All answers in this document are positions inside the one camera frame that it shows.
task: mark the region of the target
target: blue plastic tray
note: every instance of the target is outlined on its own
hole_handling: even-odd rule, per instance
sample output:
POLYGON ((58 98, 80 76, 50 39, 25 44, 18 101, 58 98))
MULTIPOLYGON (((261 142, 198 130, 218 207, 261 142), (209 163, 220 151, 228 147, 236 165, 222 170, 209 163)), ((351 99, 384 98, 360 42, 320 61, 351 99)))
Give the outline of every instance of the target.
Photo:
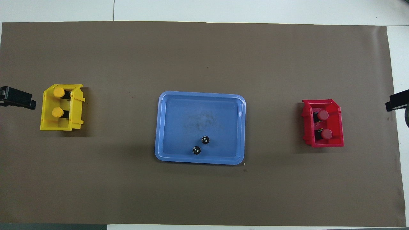
POLYGON ((166 91, 159 97, 155 155, 163 161, 237 165, 244 158, 245 120, 240 95, 166 91), (193 153, 194 146, 200 154, 193 153))

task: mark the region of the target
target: yellow bin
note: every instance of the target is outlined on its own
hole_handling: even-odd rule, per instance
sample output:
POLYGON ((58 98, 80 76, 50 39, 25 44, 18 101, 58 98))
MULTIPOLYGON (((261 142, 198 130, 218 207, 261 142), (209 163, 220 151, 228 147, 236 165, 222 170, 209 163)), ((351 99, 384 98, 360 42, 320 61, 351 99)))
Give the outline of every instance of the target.
POLYGON ((52 85, 43 95, 40 130, 80 129, 84 85, 52 85))

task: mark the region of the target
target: white table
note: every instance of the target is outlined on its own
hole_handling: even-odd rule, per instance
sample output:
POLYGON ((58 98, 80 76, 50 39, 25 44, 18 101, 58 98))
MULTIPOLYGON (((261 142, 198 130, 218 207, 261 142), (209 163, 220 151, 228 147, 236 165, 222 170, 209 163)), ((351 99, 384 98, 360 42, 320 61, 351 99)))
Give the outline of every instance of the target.
MULTIPOLYGON (((0 0, 0 23, 111 20, 384 25, 388 26, 395 93, 409 88, 409 3, 403 0, 0 0)), ((409 197, 409 129, 403 112, 396 111, 396 121, 404 194, 409 197)), ((108 225, 109 230, 192 228, 307 230, 352 227, 108 225)))

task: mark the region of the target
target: brown mat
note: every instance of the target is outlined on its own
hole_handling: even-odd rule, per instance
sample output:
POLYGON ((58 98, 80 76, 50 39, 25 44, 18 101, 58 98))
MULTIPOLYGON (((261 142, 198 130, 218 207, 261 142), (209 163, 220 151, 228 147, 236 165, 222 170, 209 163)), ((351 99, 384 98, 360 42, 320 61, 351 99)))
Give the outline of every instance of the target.
POLYGON ((0 222, 405 226, 386 27, 4 23, 0 222), (84 84, 85 124, 40 131, 43 91, 84 84), (166 90, 242 95, 238 166, 161 162, 166 90), (345 147, 304 144, 300 102, 334 99, 345 147))

